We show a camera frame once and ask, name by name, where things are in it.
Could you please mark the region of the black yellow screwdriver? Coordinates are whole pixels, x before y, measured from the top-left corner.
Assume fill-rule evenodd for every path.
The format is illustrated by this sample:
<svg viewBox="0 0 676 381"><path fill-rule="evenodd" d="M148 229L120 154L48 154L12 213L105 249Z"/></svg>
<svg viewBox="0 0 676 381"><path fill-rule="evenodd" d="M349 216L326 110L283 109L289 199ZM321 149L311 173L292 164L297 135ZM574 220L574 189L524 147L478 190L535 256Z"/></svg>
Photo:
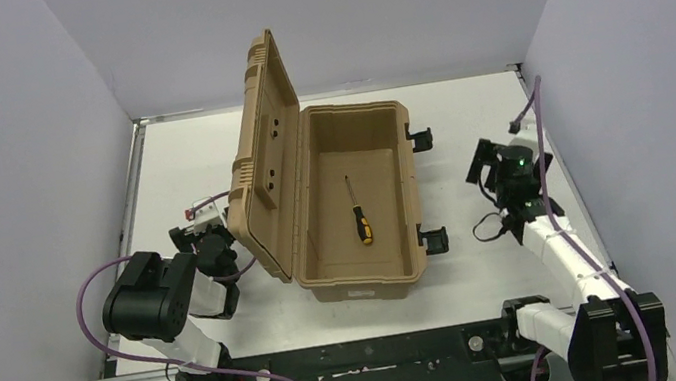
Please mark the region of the black yellow screwdriver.
<svg viewBox="0 0 676 381"><path fill-rule="evenodd" d="M364 245L369 245L372 244L374 239L373 239L373 232L371 230L371 226L369 225L369 221L365 216L365 213L363 212L362 206L358 203L358 199L356 199L356 195L353 191L353 187L351 186L351 181L348 176L344 177L345 184L349 193L350 200L352 201L352 212L355 215L355 220L356 220L356 226L357 226L357 233L359 236L359 239Z"/></svg>

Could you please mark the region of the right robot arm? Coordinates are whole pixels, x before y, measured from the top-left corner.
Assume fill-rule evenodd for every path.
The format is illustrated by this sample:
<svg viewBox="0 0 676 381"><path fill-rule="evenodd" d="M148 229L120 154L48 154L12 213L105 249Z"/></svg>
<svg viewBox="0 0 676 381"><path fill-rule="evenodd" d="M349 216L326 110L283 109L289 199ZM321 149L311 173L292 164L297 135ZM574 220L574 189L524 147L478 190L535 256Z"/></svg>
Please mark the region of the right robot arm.
<svg viewBox="0 0 676 381"><path fill-rule="evenodd" d="M510 234L572 299L573 313L544 296L504 302L511 345L533 342L563 358L573 381L668 381L664 305L600 262L546 189L552 155L516 134L509 145L478 141L466 181L477 186Z"/></svg>

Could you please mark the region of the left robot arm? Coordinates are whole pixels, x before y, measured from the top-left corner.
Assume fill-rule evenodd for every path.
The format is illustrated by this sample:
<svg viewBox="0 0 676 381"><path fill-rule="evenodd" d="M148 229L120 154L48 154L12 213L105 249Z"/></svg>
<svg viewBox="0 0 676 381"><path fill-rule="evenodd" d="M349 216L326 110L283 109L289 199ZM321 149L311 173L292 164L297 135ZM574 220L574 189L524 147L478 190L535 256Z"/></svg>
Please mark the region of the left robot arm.
<svg viewBox="0 0 676 381"><path fill-rule="evenodd" d="M103 326L176 360L176 373L166 375L169 381L243 381L194 369L228 368L232 362L226 345L206 336L193 320L226 321L237 311L240 269L234 237L220 223L199 232L173 228L169 234L178 254L133 253L103 305Z"/></svg>

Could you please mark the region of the tan plastic toolbox bin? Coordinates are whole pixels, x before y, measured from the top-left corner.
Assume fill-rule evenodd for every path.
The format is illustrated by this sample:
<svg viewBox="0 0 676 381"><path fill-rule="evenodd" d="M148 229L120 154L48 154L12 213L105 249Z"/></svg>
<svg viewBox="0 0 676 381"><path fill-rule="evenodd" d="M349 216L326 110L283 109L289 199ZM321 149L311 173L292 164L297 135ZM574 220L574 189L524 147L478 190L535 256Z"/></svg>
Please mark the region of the tan plastic toolbox bin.
<svg viewBox="0 0 676 381"><path fill-rule="evenodd" d="M422 277L416 137L398 101L303 107L270 30L244 74L228 229L321 302L400 299Z"/></svg>

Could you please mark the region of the black toolbox latch rear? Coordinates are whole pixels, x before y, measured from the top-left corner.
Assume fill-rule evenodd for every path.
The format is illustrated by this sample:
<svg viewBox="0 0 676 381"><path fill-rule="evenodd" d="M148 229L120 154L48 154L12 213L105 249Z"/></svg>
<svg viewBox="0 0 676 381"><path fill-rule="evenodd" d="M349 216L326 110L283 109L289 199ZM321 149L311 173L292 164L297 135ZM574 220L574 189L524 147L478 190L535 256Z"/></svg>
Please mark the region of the black toolbox latch rear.
<svg viewBox="0 0 676 381"><path fill-rule="evenodd" d="M412 141L412 152L423 153L424 151L430 151L434 148L434 139L431 128L426 130L421 130L419 132L410 133L409 131L405 133L406 139Z"/></svg>

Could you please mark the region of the black toolbox latch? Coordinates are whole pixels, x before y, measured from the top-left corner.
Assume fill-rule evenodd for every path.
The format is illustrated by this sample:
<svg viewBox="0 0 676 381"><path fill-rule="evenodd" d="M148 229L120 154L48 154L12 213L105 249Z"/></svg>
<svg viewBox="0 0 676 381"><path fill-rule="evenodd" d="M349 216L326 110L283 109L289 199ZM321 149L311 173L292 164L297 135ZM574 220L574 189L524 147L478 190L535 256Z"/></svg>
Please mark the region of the black toolbox latch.
<svg viewBox="0 0 676 381"><path fill-rule="evenodd" d="M423 153L424 151L430 151L434 148L434 139L431 128L426 130L421 130L419 132L410 133L409 131L405 133L406 139L412 141L412 152Z"/></svg>
<svg viewBox="0 0 676 381"><path fill-rule="evenodd" d="M449 251L449 237L447 228L442 226L433 230L422 230L421 225L416 226L418 242L425 248L428 256L444 254Z"/></svg>

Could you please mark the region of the black toolbox latch front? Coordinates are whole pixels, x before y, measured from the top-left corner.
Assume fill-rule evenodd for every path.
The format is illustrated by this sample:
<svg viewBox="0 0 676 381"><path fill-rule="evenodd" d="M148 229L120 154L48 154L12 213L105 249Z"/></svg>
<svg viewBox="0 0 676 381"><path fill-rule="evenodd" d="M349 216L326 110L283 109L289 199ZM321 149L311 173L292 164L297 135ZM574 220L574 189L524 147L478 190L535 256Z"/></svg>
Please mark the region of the black toolbox latch front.
<svg viewBox="0 0 676 381"><path fill-rule="evenodd" d="M421 225L416 226L418 242L425 248L428 256L444 254L449 251L449 237L447 228L442 226L433 230L422 230Z"/></svg>

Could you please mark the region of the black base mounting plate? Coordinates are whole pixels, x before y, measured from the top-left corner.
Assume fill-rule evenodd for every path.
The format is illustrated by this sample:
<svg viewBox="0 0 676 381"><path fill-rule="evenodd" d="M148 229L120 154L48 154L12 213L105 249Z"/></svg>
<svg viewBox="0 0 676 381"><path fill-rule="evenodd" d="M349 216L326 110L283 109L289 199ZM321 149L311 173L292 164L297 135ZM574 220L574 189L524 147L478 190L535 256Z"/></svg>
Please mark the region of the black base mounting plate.
<svg viewBox="0 0 676 381"><path fill-rule="evenodd" d="M522 381L537 347L496 318L242 357L231 366L295 381Z"/></svg>

